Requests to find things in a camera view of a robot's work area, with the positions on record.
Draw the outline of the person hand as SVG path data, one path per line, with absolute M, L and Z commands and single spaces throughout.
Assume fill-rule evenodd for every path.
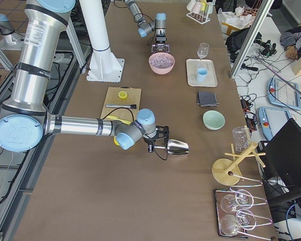
M 297 59 L 297 50 L 295 49 L 295 46 L 288 46 L 286 48 L 286 58 L 296 60 Z

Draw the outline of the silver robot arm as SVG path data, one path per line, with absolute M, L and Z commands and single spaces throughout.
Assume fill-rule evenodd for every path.
M 88 81 L 120 82 L 124 59 L 112 53 L 101 1 L 79 1 L 92 49 Z M 123 1 L 138 26 L 141 37 L 155 32 L 157 44 L 165 46 L 166 14 L 157 13 L 153 22 L 147 22 L 135 1 Z M 76 1 L 26 1 L 28 26 L 10 97 L 2 102 L 0 110 L 0 147 L 12 152 L 34 148 L 43 137 L 56 134 L 113 136 L 124 150 L 143 138 L 149 152 L 155 147 L 160 128 L 154 113 L 147 108 L 132 115 L 132 123 L 105 118 L 70 117 L 54 114 L 51 105 L 57 101 L 62 75 L 56 66 L 58 82 L 47 88 L 60 33 L 70 32 L 70 16 Z
M 151 46 L 151 52 L 170 52 L 170 45 L 166 43 L 166 14 L 157 13 L 153 21 L 147 22 L 144 18 L 143 12 L 138 7 L 135 1 L 126 0 L 123 1 L 127 8 L 130 10 L 133 20 L 137 23 L 138 33 L 143 38 L 148 34 L 155 33 L 155 44 Z

